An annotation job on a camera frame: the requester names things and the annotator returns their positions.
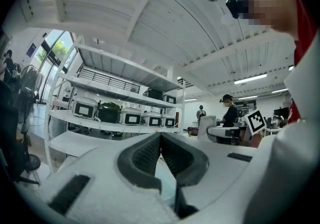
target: computer monitor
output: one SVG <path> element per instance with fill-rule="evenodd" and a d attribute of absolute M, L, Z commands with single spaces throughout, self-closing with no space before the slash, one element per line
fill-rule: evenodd
<path fill-rule="evenodd" d="M 275 109 L 274 114 L 276 116 L 283 116 L 284 119 L 287 119 L 289 116 L 289 108 L 284 107 L 284 108 Z"/>

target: white shelving unit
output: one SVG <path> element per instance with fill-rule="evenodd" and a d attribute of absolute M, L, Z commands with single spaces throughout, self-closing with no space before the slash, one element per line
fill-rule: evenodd
<path fill-rule="evenodd" d="M 71 110 L 51 110 L 50 115 L 54 118 L 72 123 L 78 126 L 90 127 L 99 130 L 113 131 L 119 133 L 148 134 L 154 132 L 177 133 L 180 128 L 148 127 L 143 125 L 124 125 L 120 123 L 99 122 L 89 120 L 72 114 Z"/>
<path fill-rule="evenodd" d="M 82 88 L 86 91 L 94 92 L 101 96 L 106 96 L 113 99 L 122 100 L 125 102 L 137 103 L 141 105 L 147 105 L 156 108 L 179 108 L 182 106 L 179 104 L 172 104 L 169 102 L 165 102 L 163 100 L 158 100 L 154 98 L 149 98 L 143 95 L 140 95 L 135 92 L 131 92 L 129 90 L 119 89 L 117 87 L 113 87 L 110 85 L 106 85 L 100 82 L 91 81 L 85 78 L 78 78 L 68 74 L 61 73 L 59 75 L 61 78 L 67 80 L 72 85 L 78 88 Z"/>
<path fill-rule="evenodd" d="M 74 44 L 71 46 L 67 54 L 61 61 L 58 70 L 53 78 L 51 89 L 49 92 L 48 102 L 46 104 L 45 120 L 44 120 L 44 145 L 47 162 L 49 164 L 51 172 L 54 171 L 51 161 L 50 148 L 58 150 L 60 152 L 68 154 L 68 158 L 74 160 L 72 157 L 80 157 L 84 153 L 100 147 L 106 144 L 119 143 L 115 140 L 102 139 L 91 137 L 79 133 L 75 133 L 67 130 L 65 126 L 65 132 L 59 136 L 52 137 L 49 132 L 49 119 L 50 117 L 56 118 L 67 123 L 75 125 L 89 127 L 93 129 L 113 131 L 120 133 L 154 133 L 154 132 L 167 132 L 167 133 L 179 133 L 183 131 L 184 123 L 184 108 L 185 108 L 185 86 L 179 84 L 177 81 L 172 81 L 169 78 L 156 73 L 144 66 L 121 58 L 117 55 L 105 52 L 100 49 L 96 49 L 84 44 L 81 44 L 82 36 L 79 36 Z M 114 77 L 128 81 L 128 83 L 135 83 L 154 90 L 162 92 L 169 92 L 176 89 L 183 89 L 182 104 L 172 104 L 162 100 L 149 98 L 138 93 L 120 89 L 114 86 L 104 84 L 102 82 L 78 78 L 68 74 L 62 73 L 62 69 L 68 59 L 70 53 L 74 48 L 81 49 L 81 58 L 85 68 L 92 68 L 99 72 L 108 73 Z M 119 123 L 99 122 L 97 120 L 89 120 L 74 116 L 70 102 L 72 101 L 72 95 L 69 103 L 57 100 L 53 97 L 54 90 L 60 87 L 62 83 L 57 84 L 58 78 L 62 78 L 64 82 L 70 82 L 74 87 L 81 88 L 88 92 L 93 92 L 102 96 L 106 96 L 112 99 L 118 99 L 125 102 L 136 103 L 145 106 L 151 106 L 161 109 L 182 109 L 182 116 L 179 122 L 181 128 L 167 128 L 167 127 L 148 127 L 144 125 L 123 125 Z M 53 106 L 60 106 L 67 110 L 52 110 Z"/>
<path fill-rule="evenodd" d="M 49 147 L 78 158 L 90 150 L 112 143 L 117 142 L 111 139 L 90 137 L 67 130 L 50 140 Z"/>

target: red shirt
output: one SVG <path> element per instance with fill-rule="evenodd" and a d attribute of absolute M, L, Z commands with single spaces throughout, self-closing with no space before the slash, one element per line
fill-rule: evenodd
<path fill-rule="evenodd" d="M 294 66 L 297 66 L 301 61 L 309 46 L 311 45 L 316 32 L 317 24 L 312 15 L 306 10 L 301 0 L 296 0 L 297 21 L 298 21 L 298 41 L 295 41 L 294 50 Z M 300 118 L 298 108 L 293 99 L 291 99 L 290 113 L 288 124 L 296 122 Z"/>

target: office chair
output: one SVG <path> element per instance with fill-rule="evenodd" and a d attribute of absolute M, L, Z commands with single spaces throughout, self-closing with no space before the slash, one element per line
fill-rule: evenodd
<path fill-rule="evenodd" d="M 19 143 L 16 139 L 19 113 L 15 107 L 8 105 L 11 91 L 2 81 L 0 81 L 0 99 L 0 148 L 4 157 L 3 165 L 13 181 L 39 185 L 37 181 L 21 177 L 23 171 L 29 171 L 26 157 L 28 142 Z"/>

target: green container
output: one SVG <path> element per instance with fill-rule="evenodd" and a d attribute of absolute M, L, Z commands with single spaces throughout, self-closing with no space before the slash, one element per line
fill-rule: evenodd
<path fill-rule="evenodd" d="M 120 107 L 113 103 L 102 103 L 98 108 L 97 117 L 101 122 L 116 124 L 120 118 Z"/>

